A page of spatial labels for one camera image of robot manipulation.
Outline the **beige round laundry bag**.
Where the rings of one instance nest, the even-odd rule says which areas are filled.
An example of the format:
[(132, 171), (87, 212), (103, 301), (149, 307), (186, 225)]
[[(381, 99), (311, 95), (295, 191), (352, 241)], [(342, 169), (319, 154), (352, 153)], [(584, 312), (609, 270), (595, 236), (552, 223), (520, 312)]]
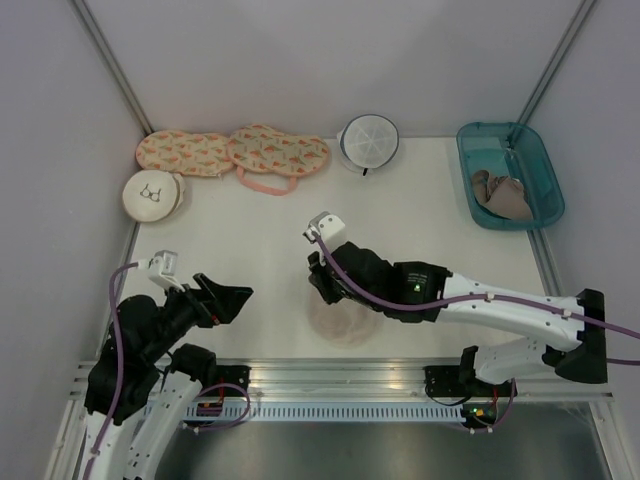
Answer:
[(319, 294), (312, 293), (308, 323), (314, 333), (326, 342), (339, 348), (355, 348), (378, 333), (382, 318), (356, 302), (342, 300), (329, 305)]

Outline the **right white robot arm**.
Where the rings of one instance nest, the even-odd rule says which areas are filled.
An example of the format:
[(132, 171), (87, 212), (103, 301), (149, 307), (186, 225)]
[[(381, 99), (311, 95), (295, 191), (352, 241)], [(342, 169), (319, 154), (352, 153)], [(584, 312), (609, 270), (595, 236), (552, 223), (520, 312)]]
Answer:
[(584, 289), (575, 297), (520, 296), (425, 262), (390, 263), (347, 242), (330, 258), (308, 258), (308, 280), (327, 304), (352, 300), (406, 324), (465, 323), (511, 333), (515, 340), (463, 350), (459, 388), (478, 395), (490, 385), (552, 372), (575, 383), (608, 380), (605, 301)]

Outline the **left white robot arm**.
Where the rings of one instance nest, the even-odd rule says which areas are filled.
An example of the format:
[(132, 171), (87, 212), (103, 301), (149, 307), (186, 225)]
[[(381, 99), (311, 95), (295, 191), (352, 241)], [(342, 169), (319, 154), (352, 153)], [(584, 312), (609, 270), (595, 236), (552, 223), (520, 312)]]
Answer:
[(163, 281), (165, 302), (135, 295), (115, 308), (109, 338), (88, 376), (84, 479), (153, 479), (174, 434), (200, 396), (237, 392), (214, 352), (179, 341), (194, 327), (231, 323), (253, 294), (198, 273), (195, 287)]

